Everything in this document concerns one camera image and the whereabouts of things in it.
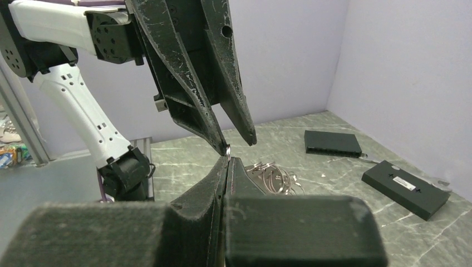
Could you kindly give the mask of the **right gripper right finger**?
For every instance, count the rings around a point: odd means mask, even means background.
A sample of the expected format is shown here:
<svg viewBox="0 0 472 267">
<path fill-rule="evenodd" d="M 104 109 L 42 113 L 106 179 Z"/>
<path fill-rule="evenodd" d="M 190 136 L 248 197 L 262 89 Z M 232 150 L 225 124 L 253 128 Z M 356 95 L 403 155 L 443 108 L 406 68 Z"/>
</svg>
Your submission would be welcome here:
<svg viewBox="0 0 472 267">
<path fill-rule="evenodd" d="M 387 266 L 369 206 L 348 195 L 265 194 L 240 158 L 224 198 L 226 266 Z"/>
</svg>

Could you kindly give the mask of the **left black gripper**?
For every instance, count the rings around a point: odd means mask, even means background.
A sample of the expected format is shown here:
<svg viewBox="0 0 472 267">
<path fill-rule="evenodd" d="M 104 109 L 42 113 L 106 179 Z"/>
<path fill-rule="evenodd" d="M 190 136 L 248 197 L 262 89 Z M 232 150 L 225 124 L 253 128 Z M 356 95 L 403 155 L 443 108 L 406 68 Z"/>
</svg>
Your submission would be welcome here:
<svg viewBox="0 0 472 267">
<path fill-rule="evenodd" d="M 257 135 L 243 92 L 228 1 L 128 1 L 151 73 L 157 107 L 224 155 L 221 105 L 249 145 Z"/>
</svg>

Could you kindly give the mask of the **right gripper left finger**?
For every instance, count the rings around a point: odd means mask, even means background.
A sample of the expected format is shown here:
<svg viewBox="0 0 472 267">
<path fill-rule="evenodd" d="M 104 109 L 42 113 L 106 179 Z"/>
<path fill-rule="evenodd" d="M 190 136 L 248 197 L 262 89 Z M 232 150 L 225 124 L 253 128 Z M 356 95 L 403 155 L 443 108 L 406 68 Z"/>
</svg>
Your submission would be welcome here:
<svg viewBox="0 0 472 267">
<path fill-rule="evenodd" d="M 47 204 L 33 210 L 2 266 L 223 266 L 218 257 L 228 159 L 172 202 Z"/>
</svg>

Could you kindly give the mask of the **large metal keyring with rings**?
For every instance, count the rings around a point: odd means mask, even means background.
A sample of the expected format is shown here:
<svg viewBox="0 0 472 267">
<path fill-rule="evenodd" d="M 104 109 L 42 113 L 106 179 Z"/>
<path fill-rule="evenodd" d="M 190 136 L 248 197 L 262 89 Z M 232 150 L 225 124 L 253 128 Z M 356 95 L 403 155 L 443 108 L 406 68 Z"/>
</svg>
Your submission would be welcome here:
<svg viewBox="0 0 472 267">
<path fill-rule="evenodd" d="M 244 171 L 250 181 L 264 194 L 298 195 L 293 185 L 298 186 L 303 195 L 306 194 L 303 186 L 297 180 L 297 175 L 279 167 L 275 162 L 258 162 L 245 166 Z"/>
</svg>

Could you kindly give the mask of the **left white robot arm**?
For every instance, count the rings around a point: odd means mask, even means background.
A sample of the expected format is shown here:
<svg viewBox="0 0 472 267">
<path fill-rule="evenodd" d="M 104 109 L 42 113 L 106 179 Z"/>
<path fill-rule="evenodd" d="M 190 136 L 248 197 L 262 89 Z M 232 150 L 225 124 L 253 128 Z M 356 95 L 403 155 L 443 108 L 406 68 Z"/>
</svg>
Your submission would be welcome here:
<svg viewBox="0 0 472 267">
<path fill-rule="evenodd" d="M 105 62 L 147 64 L 159 111 L 218 154 L 229 146 L 216 104 L 246 143 L 256 144 L 228 1 L 2 1 L 2 57 L 65 113 L 94 158 L 105 199 L 152 200 L 155 167 L 87 88 L 80 49 Z"/>
</svg>

